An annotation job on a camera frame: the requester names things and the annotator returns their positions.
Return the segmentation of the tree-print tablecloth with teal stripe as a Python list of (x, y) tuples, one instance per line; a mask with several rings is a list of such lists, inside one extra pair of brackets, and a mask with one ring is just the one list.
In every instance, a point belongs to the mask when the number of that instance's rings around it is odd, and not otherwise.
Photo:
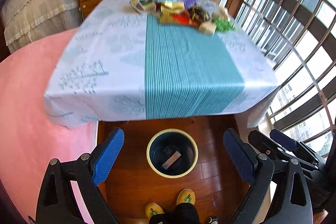
[(44, 94), (53, 123), (236, 114), (278, 87), (243, 30), (209, 36), (129, 2), (102, 0), (68, 42)]

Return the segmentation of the yellow knitted slipper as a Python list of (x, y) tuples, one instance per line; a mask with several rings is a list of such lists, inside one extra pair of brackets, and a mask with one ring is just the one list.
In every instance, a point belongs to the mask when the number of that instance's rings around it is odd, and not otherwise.
[(182, 203), (190, 203), (194, 205), (195, 201), (196, 199), (194, 191), (191, 189), (183, 189), (177, 197), (176, 205), (180, 205)]
[(155, 202), (150, 202), (148, 204), (146, 204), (145, 206), (145, 214), (147, 216), (148, 219), (151, 219), (151, 217), (155, 216), (155, 215), (159, 215), (159, 214), (164, 214), (164, 210), (163, 208), (161, 208), (159, 206), (159, 204), (155, 203)]

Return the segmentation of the beige small paper box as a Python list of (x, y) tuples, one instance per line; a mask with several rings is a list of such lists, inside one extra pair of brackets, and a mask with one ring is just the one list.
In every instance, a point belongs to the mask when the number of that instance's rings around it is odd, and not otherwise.
[(217, 26), (213, 22), (203, 22), (199, 26), (199, 31), (203, 34), (213, 36), (216, 31)]

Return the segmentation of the left yellow knitted slipper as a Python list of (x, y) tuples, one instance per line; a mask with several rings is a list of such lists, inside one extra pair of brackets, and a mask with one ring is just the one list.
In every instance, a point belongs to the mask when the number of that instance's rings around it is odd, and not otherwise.
[(159, 206), (159, 204), (155, 203), (155, 202), (150, 202), (148, 204), (146, 204), (145, 206), (145, 214), (147, 216), (148, 219), (151, 219), (151, 217), (155, 216), (155, 215), (159, 215), (159, 214), (164, 214), (164, 210), (163, 208), (161, 208)]

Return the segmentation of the lace-covered cabinet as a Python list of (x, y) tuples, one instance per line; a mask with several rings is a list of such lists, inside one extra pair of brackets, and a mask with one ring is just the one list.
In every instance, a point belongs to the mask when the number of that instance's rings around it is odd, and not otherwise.
[(27, 44), (80, 26), (79, 0), (6, 0), (1, 10), (10, 53)]

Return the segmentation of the dark shiny wrapper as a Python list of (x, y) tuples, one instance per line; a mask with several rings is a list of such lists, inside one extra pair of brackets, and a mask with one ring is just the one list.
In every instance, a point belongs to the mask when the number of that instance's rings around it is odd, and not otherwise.
[(193, 5), (188, 9), (188, 13), (190, 19), (199, 24), (208, 22), (211, 19), (209, 13), (200, 5)]

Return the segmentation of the red cartoon carton box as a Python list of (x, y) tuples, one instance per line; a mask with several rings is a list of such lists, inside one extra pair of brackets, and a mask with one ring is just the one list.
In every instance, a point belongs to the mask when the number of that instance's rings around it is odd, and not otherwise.
[(171, 157), (169, 157), (167, 159), (167, 161), (165, 161), (162, 165), (162, 168), (167, 170), (169, 167), (171, 167), (179, 158), (181, 157), (181, 153), (179, 151), (175, 151), (174, 154), (171, 155)]

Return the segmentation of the right yellow knitted slipper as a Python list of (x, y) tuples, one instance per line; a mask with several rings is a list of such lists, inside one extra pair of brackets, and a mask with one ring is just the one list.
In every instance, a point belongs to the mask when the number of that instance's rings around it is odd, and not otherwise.
[(177, 197), (176, 205), (180, 205), (182, 203), (190, 203), (194, 205), (195, 201), (196, 199), (194, 191), (191, 189), (183, 189)]

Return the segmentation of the green paper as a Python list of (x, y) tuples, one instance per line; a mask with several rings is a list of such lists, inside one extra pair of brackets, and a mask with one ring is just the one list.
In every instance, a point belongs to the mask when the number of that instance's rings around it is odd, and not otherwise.
[(234, 24), (224, 18), (214, 18), (212, 23), (218, 32), (228, 32), (235, 30)]

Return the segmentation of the pink bed cover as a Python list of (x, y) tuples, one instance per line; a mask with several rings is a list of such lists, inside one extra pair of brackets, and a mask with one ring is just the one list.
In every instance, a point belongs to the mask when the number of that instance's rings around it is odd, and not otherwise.
[(44, 109), (45, 89), (74, 33), (47, 36), (1, 62), (1, 182), (25, 221), (35, 217), (50, 160), (76, 160), (96, 145), (95, 123), (69, 130)]

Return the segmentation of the metal window grille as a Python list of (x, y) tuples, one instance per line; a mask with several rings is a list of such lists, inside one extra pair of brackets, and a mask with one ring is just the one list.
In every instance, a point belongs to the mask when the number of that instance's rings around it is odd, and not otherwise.
[(328, 157), (335, 134), (335, 0), (241, 0), (235, 19), (280, 83), (270, 124)]

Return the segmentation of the white gloves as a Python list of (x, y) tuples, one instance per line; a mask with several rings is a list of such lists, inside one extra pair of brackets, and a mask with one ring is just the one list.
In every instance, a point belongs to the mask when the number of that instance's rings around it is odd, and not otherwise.
[(217, 18), (218, 19), (224, 19), (224, 20), (227, 20), (229, 22), (231, 21), (231, 17), (228, 14), (228, 10), (224, 6), (219, 6), (217, 8), (217, 10), (212, 13), (211, 18), (212, 19), (217, 19)]

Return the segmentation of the blue bin with cream rim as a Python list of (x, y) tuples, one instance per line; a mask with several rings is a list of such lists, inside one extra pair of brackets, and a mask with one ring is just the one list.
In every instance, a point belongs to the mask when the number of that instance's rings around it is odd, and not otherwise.
[[(175, 151), (181, 157), (167, 170), (162, 165)], [(169, 128), (156, 133), (147, 145), (146, 158), (151, 169), (165, 178), (181, 178), (189, 174), (197, 164), (197, 143), (185, 131)]]

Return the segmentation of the gold foil wrapper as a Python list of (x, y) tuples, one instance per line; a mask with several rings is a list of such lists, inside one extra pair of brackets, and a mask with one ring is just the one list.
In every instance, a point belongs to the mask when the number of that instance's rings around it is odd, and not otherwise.
[(178, 22), (179, 15), (185, 10), (183, 2), (163, 1), (160, 4), (159, 21), (162, 24), (173, 24)]

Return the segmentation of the green carton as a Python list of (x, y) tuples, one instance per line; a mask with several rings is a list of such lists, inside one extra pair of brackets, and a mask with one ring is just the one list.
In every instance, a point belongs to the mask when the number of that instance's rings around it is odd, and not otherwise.
[(156, 3), (153, 0), (130, 0), (130, 5), (140, 14), (155, 13)]

